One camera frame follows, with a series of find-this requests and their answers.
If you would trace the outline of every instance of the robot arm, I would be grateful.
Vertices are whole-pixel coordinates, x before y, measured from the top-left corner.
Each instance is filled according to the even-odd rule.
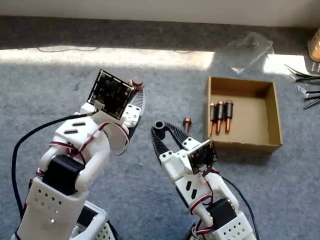
[[[65,121],[41,158],[12,240],[116,239],[107,213],[86,201],[88,188],[128,148],[144,106],[143,87],[100,70],[80,110],[88,116]]]
[[[162,142],[166,132],[181,150],[172,152]],[[238,200],[212,168],[217,160],[212,140],[200,143],[178,127],[162,121],[151,128],[151,139],[160,165],[185,206],[199,217],[187,239],[256,239],[246,216],[238,210]]]

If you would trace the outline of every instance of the clear plastic bag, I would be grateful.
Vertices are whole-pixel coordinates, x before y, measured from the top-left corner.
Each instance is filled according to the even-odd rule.
[[[218,48],[215,57],[240,75],[270,51],[273,53],[272,41],[257,32],[250,32],[245,37],[240,37],[229,42],[227,46]]]

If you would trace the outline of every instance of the cardboard box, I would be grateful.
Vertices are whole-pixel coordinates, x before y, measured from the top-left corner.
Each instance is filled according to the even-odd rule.
[[[217,149],[271,153],[283,145],[276,86],[273,82],[209,77],[204,138],[214,140]],[[210,103],[232,100],[230,132],[226,122],[210,137]]]

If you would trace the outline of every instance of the black wire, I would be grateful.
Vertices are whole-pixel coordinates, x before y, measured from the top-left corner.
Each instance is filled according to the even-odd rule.
[[[12,187],[13,187],[13,192],[14,192],[14,197],[16,200],[16,204],[18,205],[18,209],[19,209],[19,214],[20,214],[20,218],[22,219],[23,215],[24,215],[24,208],[21,202],[21,198],[19,195],[19,191],[18,191],[18,186],[17,186],[17,180],[16,180],[16,163],[17,163],[17,155],[18,155],[18,149],[20,147],[20,145],[27,140],[29,137],[31,137],[33,134],[35,134],[36,132],[49,127],[51,125],[57,124],[57,123],[61,123],[64,122],[66,120],[71,120],[71,119],[78,119],[78,118],[84,118],[84,117],[88,117],[88,116],[92,116],[93,114],[95,114],[95,112],[91,112],[91,113],[86,113],[86,114],[80,114],[80,115],[71,115],[71,116],[66,116],[57,120],[53,120],[50,122],[47,122],[41,126],[36,127],[35,129],[31,130],[30,132],[28,132],[26,135],[24,135],[15,145],[14,150],[13,150],[13,154],[12,154],[12,165],[11,165],[11,181],[12,181]]]
[[[246,200],[245,196],[242,194],[242,192],[239,190],[239,188],[237,188],[236,185],[234,185],[230,180],[226,179],[224,176],[221,176],[221,177],[223,180],[225,180],[227,183],[229,183],[232,187],[234,187],[234,189],[239,193],[240,197],[243,199],[244,203],[248,207],[251,218],[252,218],[252,222],[253,222],[256,240],[260,240],[259,231],[258,231],[258,227],[256,224],[256,219],[255,219],[254,213],[252,212],[252,209],[251,209],[248,201]]]

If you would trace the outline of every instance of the brass screw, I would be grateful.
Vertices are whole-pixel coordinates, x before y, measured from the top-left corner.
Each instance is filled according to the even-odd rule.
[[[190,126],[191,126],[191,118],[190,117],[186,117],[184,120],[183,120],[183,127],[184,127],[184,131],[186,133],[189,132],[189,129],[190,129]]]

